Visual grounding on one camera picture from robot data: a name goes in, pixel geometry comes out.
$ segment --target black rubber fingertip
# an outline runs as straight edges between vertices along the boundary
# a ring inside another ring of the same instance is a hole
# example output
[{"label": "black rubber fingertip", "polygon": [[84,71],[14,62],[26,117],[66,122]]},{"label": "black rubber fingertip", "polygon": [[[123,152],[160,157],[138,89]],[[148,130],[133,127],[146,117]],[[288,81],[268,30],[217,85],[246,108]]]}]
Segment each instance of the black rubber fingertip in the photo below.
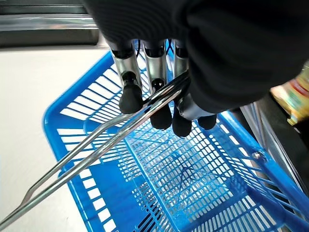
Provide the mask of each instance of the black rubber fingertip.
[{"label": "black rubber fingertip", "polygon": [[170,112],[169,106],[165,105],[160,110],[155,112],[150,117],[150,122],[152,127],[160,130],[165,130],[169,128],[172,124],[172,114]]},{"label": "black rubber fingertip", "polygon": [[172,124],[174,134],[179,137],[186,137],[191,132],[192,122],[185,119],[184,117],[181,117],[179,115],[179,111],[176,108],[174,109]]},{"label": "black rubber fingertip", "polygon": [[143,107],[141,89],[137,85],[127,85],[119,100],[119,109],[123,114],[132,114]]},{"label": "black rubber fingertip", "polygon": [[214,127],[214,125],[216,125],[217,115],[200,117],[197,121],[202,128],[205,130],[210,130]]}]

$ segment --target blue plastic basket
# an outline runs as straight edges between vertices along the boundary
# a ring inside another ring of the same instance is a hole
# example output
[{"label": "blue plastic basket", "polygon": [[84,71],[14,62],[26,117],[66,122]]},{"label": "blue plastic basket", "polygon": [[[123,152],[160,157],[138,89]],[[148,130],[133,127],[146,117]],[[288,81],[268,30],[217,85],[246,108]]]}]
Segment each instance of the blue plastic basket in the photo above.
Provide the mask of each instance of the blue plastic basket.
[{"label": "blue plastic basket", "polygon": [[[147,97],[142,53],[138,62]],[[57,160],[120,114],[120,94],[108,53],[46,112]],[[121,126],[103,133],[62,173]],[[308,198],[229,112],[218,115],[212,130],[194,122],[185,139],[147,121],[68,185],[90,232],[309,231]]]}]

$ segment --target silver metal rod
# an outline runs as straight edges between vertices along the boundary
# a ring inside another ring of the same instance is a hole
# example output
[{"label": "silver metal rod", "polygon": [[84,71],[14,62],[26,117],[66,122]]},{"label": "silver metal rod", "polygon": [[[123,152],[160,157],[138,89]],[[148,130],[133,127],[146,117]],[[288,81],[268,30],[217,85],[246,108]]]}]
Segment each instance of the silver metal rod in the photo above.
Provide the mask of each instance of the silver metal rod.
[{"label": "silver metal rod", "polygon": [[177,47],[177,42],[174,42],[174,72],[173,72],[173,77],[177,77],[180,74],[182,74],[183,72],[185,72],[186,70],[189,69],[189,59],[187,57],[179,57],[176,54],[176,47]]},{"label": "silver metal rod", "polygon": [[[181,82],[181,78],[177,79],[173,83],[177,84],[178,82]],[[149,99],[147,99],[144,103],[144,106],[142,110],[147,107],[148,102],[152,99],[157,98],[160,96],[160,94],[164,94],[166,91],[170,91],[170,88],[173,86],[173,83],[163,87],[160,91],[158,91],[157,94],[152,95]],[[54,167],[52,167],[45,175],[43,175],[35,184],[33,184],[29,190],[26,192],[22,202],[20,205],[27,202],[33,193],[40,187],[42,184],[44,184],[50,177],[52,177],[57,171],[59,171],[66,163],[68,163],[72,158],[74,158],[79,152],[81,152],[86,146],[88,146],[93,140],[95,140],[100,134],[102,134],[105,130],[107,130],[109,127],[112,127],[114,125],[117,125],[123,121],[129,120],[134,115],[136,115],[138,112],[134,114],[129,115],[120,115],[116,118],[112,118],[111,120],[102,123],[100,126],[98,126],[90,135],[88,135],[83,141],[81,141],[72,151],[70,151],[68,154],[66,154]]]},{"label": "silver metal rod", "polygon": [[153,81],[156,79],[161,79],[164,84],[167,83],[167,63],[166,63],[166,50],[165,44],[163,55],[160,57],[151,57],[147,55],[145,44],[143,43],[144,54],[145,54],[145,61],[147,67],[147,77],[148,77],[148,84],[150,93],[153,94],[155,89],[153,88]]},{"label": "silver metal rod", "polygon": [[256,118],[256,124],[257,124],[257,128],[259,130],[259,134],[260,134],[260,138],[261,138],[261,146],[266,151],[268,151],[268,146],[267,146],[267,141],[266,141],[266,134],[265,134],[265,129],[264,129],[263,122],[262,122],[261,111],[260,111],[256,101],[251,103],[251,106],[252,106],[252,110],[253,110],[253,115]]},{"label": "silver metal rod", "polygon": [[117,58],[112,51],[111,53],[112,53],[112,58],[117,68],[117,73],[118,73],[118,77],[121,82],[121,87],[124,88],[124,85],[125,85],[124,80],[122,79],[122,74],[127,71],[131,71],[136,76],[136,82],[134,81],[135,84],[138,85],[138,87],[142,89],[140,70],[139,70],[139,65],[137,64],[137,58],[136,58],[135,52],[133,52],[132,56],[126,59]]},{"label": "silver metal rod", "polygon": [[59,179],[54,181],[51,185],[45,188],[42,192],[38,193],[34,198],[28,200],[21,206],[19,206],[16,210],[14,210],[9,216],[7,216],[0,223],[0,231],[5,229],[7,226],[12,224],[18,218],[23,216],[30,209],[35,207],[41,201],[43,201],[46,197],[50,196],[53,192],[59,189],[61,186],[70,181],[73,177],[78,175],[82,170],[87,168],[101,156],[103,156],[106,152],[108,152],[111,148],[113,148],[118,142],[123,140],[129,133],[131,133],[135,128],[140,126],[143,122],[150,118],[156,111],[162,108],[164,105],[168,104],[171,100],[176,98],[180,93],[182,88],[187,84],[188,76],[183,75],[179,80],[173,81],[169,83],[165,88],[162,88],[161,91],[157,92],[154,97],[149,98],[149,104],[152,103],[150,109],[144,113],[139,114],[136,119],[129,122],[126,126],[121,128],[117,134],[111,137],[106,143],[104,143],[101,147],[99,147],[96,151],[94,151],[91,155],[84,158],[81,162],[79,162],[76,166],[69,169],[65,172]]}]

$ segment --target black glove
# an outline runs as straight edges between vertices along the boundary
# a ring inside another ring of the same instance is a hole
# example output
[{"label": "black glove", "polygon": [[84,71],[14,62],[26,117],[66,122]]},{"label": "black glove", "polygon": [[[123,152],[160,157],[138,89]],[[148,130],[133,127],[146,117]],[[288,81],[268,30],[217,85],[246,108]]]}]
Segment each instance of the black glove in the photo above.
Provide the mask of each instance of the black glove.
[{"label": "black glove", "polygon": [[309,57],[308,1],[84,2],[110,44],[185,41],[188,93],[196,106],[212,114],[258,100],[294,78]]}]

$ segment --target silver tongs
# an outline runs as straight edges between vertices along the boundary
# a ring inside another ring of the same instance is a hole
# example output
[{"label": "silver tongs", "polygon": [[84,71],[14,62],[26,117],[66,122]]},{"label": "silver tongs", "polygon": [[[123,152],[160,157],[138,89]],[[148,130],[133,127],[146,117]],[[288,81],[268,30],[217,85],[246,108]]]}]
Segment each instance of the silver tongs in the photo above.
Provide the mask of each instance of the silver tongs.
[{"label": "silver tongs", "polygon": [[[14,221],[23,216],[30,209],[35,207],[46,197],[51,195],[61,186],[70,181],[73,177],[78,175],[82,170],[86,169],[89,165],[95,162],[97,159],[102,157],[111,148],[113,148],[118,142],[123,140],[128,134],[134,129],[144,123],[150,118],[156,111],[161,109],[163,106],[168,104],[170,101],[179,96],[185,87],[189,84],[188,71],[179,75],[177,78],[172,80],[166,86],[158,90],[143,103],[143,107],[140,111],[128,114],[119,115],[103,124],[98,126],[90,135],[88,135],[82,142],[80,142],[72,151],[64,156],[54,167],[52,167],[45,175],[43,175],[29,190],[26,192],[21,204],[10,213],[3,221],[0,222],[0,231],[5,229],[7,226],[12,224]],[[32,197],[33,193],[44,184],[51,176],[59,171],[64,165],[66,165],[72,158],[74,158],[79,152],[81,152],[87,145],[95,140],[100,134],[102,134],[108,128],[117,125],[118,123],[132,119],[126,125],[119,129],[118,133],[112,136],[92,154],[84,158],[74,167],[66,171],[56,181],[50,184],[48,187],[43,189],[37,195]]]}]

